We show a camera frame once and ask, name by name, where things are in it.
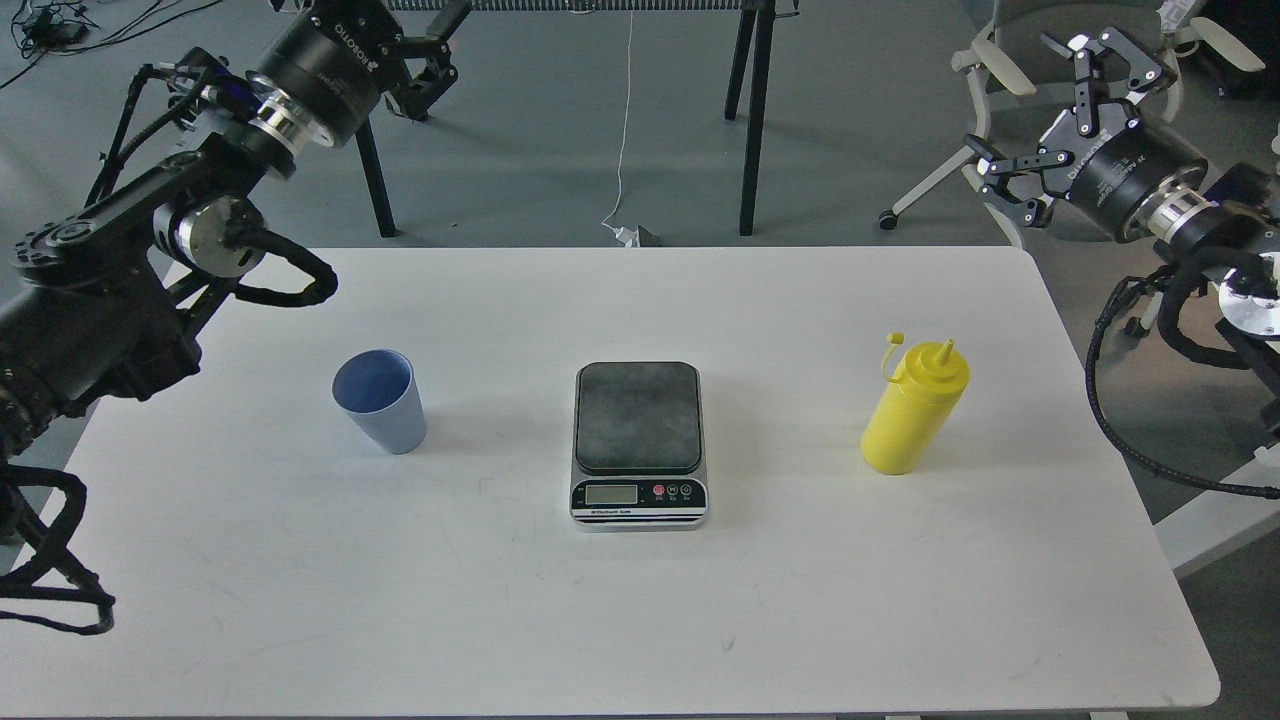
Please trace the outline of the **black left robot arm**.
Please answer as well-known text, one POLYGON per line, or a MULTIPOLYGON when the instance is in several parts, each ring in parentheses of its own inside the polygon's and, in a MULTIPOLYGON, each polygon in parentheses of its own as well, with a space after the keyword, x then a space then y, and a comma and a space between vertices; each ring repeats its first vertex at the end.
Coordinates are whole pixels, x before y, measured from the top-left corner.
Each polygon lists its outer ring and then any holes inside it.
POLYGON ((29 557, 3 575, 3 598, 86 603, 78 635, 114 624, 115 600, 70 551, 87 489, 76 475, 23 468, 63 416, 99 398, 145 401, 198 370, 197 334, 227 299, 274 307, 323 304, 334 270, 269 229, 250 192, 288 178, 311 143, 358 145, 379 231, 396 232, 369 124, 387 100, 413 120, 456 82, 451 36, 475 1, 430 1, 419 37, 397 1, 305 1, 246 74, 195 47, 146 65, 127 95, 84 206, 10 246, 26 290, 3 307, 3 538, 29 557))

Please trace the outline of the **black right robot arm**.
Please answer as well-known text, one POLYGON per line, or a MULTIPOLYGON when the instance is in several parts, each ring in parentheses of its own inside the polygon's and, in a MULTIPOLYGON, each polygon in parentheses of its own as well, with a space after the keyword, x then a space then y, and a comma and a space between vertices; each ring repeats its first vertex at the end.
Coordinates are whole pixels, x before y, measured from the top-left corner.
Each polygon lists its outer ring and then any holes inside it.
POLYGON ((1066 42, 1039 41, 1071 63, 1071 104, 1033 154, 1009 158, 969 135, 983 202, 1020 227, 1044 228, 1053 205, 1078 209, 1111 240, 1155 241, 1161 266, 1117 282, 1094 322, 1085 395, 1107 441, 1156 477, 1229 495, 1275 500, 1270 486, 1240 486, 1165 466, 1129 445, 1100 405, 1096 365, 1108 328, 1151 295, 1153 328, 1183 357, 1252 372, 1277 391, 1277 200, 1268 177, 1245 163, 1207 192, 1207 161, 1148 122, 1138 102, 1176 74, 1117 27, 1066 42))

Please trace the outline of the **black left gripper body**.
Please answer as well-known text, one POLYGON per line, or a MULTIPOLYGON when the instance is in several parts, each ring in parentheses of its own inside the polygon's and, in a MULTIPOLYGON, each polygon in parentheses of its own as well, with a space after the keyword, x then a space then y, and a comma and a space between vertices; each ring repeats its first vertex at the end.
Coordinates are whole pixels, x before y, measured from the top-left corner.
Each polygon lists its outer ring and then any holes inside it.
POLYGON ((340 147, 399 78, 381 47, 403 29, 384 1, 311 1, 268 47, 250 82, 282 91, 340 147))

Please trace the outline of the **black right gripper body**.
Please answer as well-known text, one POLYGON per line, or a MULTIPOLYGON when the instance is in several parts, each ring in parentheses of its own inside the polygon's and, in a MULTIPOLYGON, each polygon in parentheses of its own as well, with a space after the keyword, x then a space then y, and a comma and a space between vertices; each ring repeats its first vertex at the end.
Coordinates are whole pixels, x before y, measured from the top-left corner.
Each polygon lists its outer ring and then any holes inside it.
POLYGON ((1126 100, 1102 101, 1096 110, 1094 135, 1078 132, 1069 108, 1041 136, 1048 155, 1070 155, 1069 164, 1043 170, 1041 179, 1047 195, 1068 200, 1111 240, 1128 243, 1148 234, 1133 218, 1138 208, 1171 183, 1199 188, 1208 161, 1164 123, 1142 119, 1126 100))

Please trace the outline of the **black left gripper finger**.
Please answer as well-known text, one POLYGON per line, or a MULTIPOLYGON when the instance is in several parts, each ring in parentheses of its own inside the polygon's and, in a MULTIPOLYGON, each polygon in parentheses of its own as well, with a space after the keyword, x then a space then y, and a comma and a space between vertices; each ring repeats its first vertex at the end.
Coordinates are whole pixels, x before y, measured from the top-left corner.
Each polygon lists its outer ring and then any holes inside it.
POLYGON ((397 35, 390 46, 445 46, 474 9, 472 1, 390 1, 394 10, 430 10, 435 15, 421 36, 397 35))
POLYGON ((448 41, 434 35, 394 38, 385 44, 385 59, 394 79, 387 106, 411 120, 428 120, 433 105, 458 79, 448 41))

